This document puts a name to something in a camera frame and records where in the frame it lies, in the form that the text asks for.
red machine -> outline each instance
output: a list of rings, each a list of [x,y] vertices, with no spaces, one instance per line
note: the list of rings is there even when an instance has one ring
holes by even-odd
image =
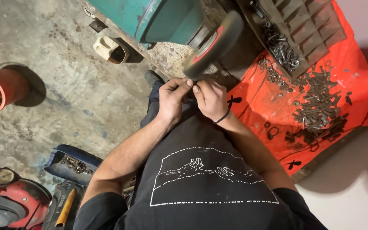
[[[51,200],[39,183],[0,168],[0,227],[32,229],[43,222]]]

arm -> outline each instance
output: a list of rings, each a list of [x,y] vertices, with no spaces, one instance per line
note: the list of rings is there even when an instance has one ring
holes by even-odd
[[[201,112],[213,121],[228,110],[227,90],[212,79],[197,82],[193,87]],[[245,163],[258,173],[270,189],[289,188],[297,191],[293,181],[268,148],[236,116],[229,113],[218,125],[225,130]]]
[[[160,88],[160,110],[156,118],[123,141],[102,162],[89,183],[81,206],[105,192],[122,195],[123,186],[144,163],[156,144],[181,118],[181,99],[193,82],[176,78]]]

white wall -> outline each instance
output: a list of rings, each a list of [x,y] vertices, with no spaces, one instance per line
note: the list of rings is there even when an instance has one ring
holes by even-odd
[[[368,60],[368,0],[337,0]],[[329,229],[368,229],[368,130],[297,186]]]

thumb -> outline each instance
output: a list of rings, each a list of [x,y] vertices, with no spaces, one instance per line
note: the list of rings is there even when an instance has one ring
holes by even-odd
[[[178,100],[181,100],[192,88],[194,82],[190,79],[183,82],[174,92],[172,92],[172,96]]]
[[[197,99],[198,105],[205,106],[205,98],[204,94],[202,93],[200,87],[194,86],[193,87],[194,96]]]

black t-shirt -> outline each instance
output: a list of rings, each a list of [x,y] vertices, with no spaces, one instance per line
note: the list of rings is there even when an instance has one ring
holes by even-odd
[[[116,193],[91,198],[74,230],[326,229],[299,193],[270,190],[200,114],[153,149],[135,191],[129,210]]]

